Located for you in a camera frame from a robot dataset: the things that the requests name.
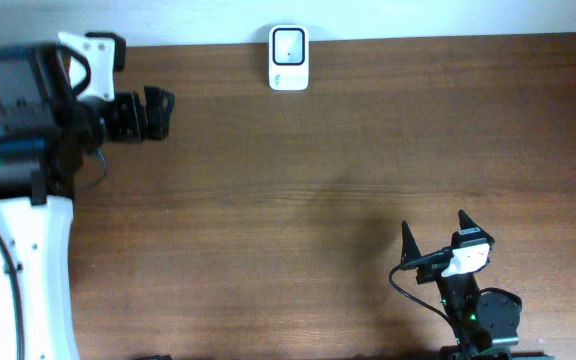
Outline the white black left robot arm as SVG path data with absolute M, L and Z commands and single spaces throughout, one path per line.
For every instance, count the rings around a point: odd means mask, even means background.
M 75 359 L 68 251 L 76 174 L 103 144 L 161 141 L 174 95 L 94 83 L 125 63 L 111 34 L 0 48 L 0 359 Z

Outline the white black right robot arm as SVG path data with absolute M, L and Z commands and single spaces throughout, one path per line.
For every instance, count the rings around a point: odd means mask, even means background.
M 401 295 L 439 315 L 455 338 L 439 350 L 441 359 L 547 359 L 543 352 L 514 352 L 522 299 L 509 291 L 481 288 L 475 275 L 490 264 L 495 239 L 464 211 L 458 211 L 459 229 L 448 246 L 422 254 L 407 222 L 401 223 L 400 263 L 390 271 L 390 285 Z M 419 285 L 437 285 L 439 308 L 410 294 L 395 281 L 400 271 L 416 272 Z

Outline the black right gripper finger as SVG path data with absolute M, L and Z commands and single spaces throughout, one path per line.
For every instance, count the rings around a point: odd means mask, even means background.
M 421 257 L 421 252 L 417 242 L 412 234 L 412 231 L 406 221 L 401 223 L 402 230 L 402 250 L 401 250 L 401 263 L 408 264 Z
M 487 243 L 493 245 L 494 238 L 480 227 L 465 210 L 458 211 L 459 227 L 457 234 L 457 243 L 459 245 L 475 245 L 479 243 Z

